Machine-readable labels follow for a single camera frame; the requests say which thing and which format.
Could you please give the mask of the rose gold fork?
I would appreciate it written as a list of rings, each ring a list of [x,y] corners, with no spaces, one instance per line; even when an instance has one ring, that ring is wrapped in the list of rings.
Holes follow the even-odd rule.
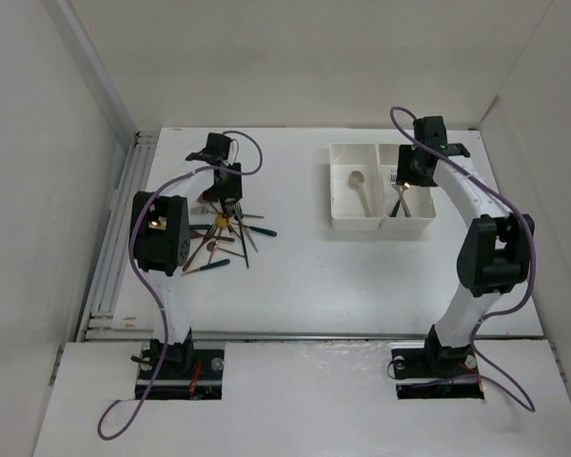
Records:
[[[210,228],[214,226],[217,228],[215,235],[213,236],[213,238],[209,241],[216,241],[216,242],[227,242],[227,243],[234,243],[235,241],[240,239],[240,235],[236,233],[232,223],[231,223],[231,229],[220,229],[216,226],[216,223],[214,222]]]

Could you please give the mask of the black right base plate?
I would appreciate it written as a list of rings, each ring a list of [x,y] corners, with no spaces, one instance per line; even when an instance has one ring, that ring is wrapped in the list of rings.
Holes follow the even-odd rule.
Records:
[[[477,363],[471,346],[432,348],[395,345],[391,366],[399,400],[483,400]]]

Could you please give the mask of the rose gold spoon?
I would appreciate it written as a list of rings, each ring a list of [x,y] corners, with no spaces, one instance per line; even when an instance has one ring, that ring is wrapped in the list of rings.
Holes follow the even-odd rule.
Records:
[[[219,244],[217,242],[210,242],[207,244],[207,251],[209,252],[209,259],[212,259],[217,252],[222,252],[228,255],[232,255],[235,257],[241,257],[241,258],[245,258],[246,256],[243,253],[231,250],[231,249],[227,249],[227,248],[222,248],[219,246]]]

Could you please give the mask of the white plastic spoon bin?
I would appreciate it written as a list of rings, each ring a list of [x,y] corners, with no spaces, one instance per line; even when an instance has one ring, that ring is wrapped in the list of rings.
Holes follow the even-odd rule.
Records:
[[[348,184],[352,170],[364,175],[371,216],[366,217],[355,189]],[[374,232],[384,218],[383,185],[378,148],[374,144],[332,143],[329,147],[330,215],[337,231]]]

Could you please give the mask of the white plastic fork bin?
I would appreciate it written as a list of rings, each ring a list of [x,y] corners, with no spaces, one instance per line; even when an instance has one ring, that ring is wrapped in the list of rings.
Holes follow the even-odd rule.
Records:
[[[429,188],[401,185],[404,204],[394,189],[399,147],[379,144],[379,168],[383,179],[384,219],[380,230],[393,235],[418,237],[435,220],[436,210]]]

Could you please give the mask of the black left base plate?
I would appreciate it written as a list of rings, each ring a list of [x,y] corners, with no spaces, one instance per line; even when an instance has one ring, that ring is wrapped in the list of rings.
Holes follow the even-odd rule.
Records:
[[[225,347],[196,348],[186,368],[165,360],[148,394],[149,400],[221,400]]]

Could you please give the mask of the aluminium front rail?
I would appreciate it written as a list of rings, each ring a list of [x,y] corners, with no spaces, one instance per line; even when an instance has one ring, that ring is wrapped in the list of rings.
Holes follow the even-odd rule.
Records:
[[[92,328],[77,336],[75,342],[139,342],[149,340],[150,330],[114,330]],[[287,332],[241,332],[241,331],[192,331],[195,341],[229,342],[322,342],[322,341],[422,341],[421,334],[385,333],[287,333]]]

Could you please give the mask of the black handled silver fork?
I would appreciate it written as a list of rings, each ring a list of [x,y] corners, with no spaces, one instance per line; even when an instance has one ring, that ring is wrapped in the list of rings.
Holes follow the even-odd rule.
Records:
[[[248,259],[247,248],[246,248],[246,237],[244,236],[243,216],[242,216],[242,212],[241,212],[241,206],[239,203],[235,204],[233,214],[234,214],[234,219],[237,221],[238,227],[239,227],[238,230],[239,230],[239,235],[241,237],[246,268],[249,268],[249,259]]]

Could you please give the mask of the copper brown fork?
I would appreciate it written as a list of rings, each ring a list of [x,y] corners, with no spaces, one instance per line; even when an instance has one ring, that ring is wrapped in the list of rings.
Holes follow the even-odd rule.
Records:
[[[202,249],[202,247],[209,242],[213,236],[216,233],[217,228],[212,226],[207,232],[206,234],[203,236],[202,241],[200,243],[200,245],[189,255],[187,261],[185,262],[185,264],[183,265],[182,271],[186,271],[189,266],[191,265],[191,263],[194,261],[196,255],[199,253],[199,251]]]

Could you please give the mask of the green handled gold fork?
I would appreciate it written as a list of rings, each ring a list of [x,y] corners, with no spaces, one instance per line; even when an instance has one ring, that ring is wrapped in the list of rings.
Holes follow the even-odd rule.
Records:
[[[262,234],[264,236],[273,237],[273,238],[278,236],[278,233],[272,229],[259,228],[259,227],[255,227],[255,226],[243,226],[243,227],[244,227],[244,229],[248,229],[251,232],[259,233],[259,234]]]

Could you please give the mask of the green handled gold spoon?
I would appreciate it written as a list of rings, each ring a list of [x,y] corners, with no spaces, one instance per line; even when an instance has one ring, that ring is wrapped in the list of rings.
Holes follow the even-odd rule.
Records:
[[[208,270],[215,269],[215,268],[225,267],[225,266],[228,266],[230,264],[230,262],[231,262],[230,259],[223,259],[223,260],[220,260],[217,262],[212,262],[212,263],[203,265],[203,266],[198,267],[198,268],[187,269],[186,271],[182,272],[182,276],[189,275],[189,274],[196,273],[196,272],[208,271]]]

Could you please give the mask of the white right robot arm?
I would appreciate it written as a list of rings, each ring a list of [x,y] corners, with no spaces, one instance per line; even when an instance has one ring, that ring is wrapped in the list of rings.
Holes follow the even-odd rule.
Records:
[[[494,316],[503,295],[521,283],[534,286],[535,226],[484,182],[463,144],[448,141],[441,116],[414,118],[407,138],[399,148],[397,183],[442,189],[467,228],[456,262],[458,288],[430,331],[437,343],[422,351],[423,367],[442,375],[455,366],[455,350],[469,347],[482,322]]]

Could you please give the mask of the aluminium side rail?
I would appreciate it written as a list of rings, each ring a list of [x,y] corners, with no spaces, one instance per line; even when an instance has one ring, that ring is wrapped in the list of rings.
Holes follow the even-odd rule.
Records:
[[[74,337],[77,343],[106,339],[113,332],[111,321],[128,265],[131,201],[148,182],[159,135],[158,130],[142,130],[128,148],[118,186],[108,199],[108,224],[81,308]]]

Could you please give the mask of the silver spoon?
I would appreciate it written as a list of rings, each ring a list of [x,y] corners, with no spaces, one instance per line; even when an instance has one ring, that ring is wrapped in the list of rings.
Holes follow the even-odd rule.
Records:
[[[352,189],[355,189],[364,209],[364,214],[366,217],[371,216],[370,207],[367,201],[367,197],[364,191],[364,175],[359,170],[352,170],[348,177],[348,184]]]

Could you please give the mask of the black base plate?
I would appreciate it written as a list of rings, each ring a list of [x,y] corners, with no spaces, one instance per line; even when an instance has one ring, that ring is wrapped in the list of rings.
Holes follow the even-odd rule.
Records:
[[[477,363],[471,346],[432,348],[395,345],[391,366],[399,400],[483,400]]]
[[[186,368],[165,360],[148,394],[149,400],[221,400],[225,347],[196,348]]]

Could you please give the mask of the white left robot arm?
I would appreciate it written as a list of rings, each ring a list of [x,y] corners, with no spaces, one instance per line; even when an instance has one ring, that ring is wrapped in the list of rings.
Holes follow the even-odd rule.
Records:
[[[205,146],[187,156],[188,162],[202,165],[176,175],[153,191],[135,193],[131,206],[128,261],[133,273],[155,302],[155,330],[152,340],[163,350],[161,366],[172,377],[188,375],[194,355],[184,348],[191,323],[183,298],[174,290],[174,275],[190,256],[188,201],[171,191],[199,174],[214,178],[212,198],[228,200],[225,194],[242,184],[248,173],[230,159],[238,130],[210,133]]]

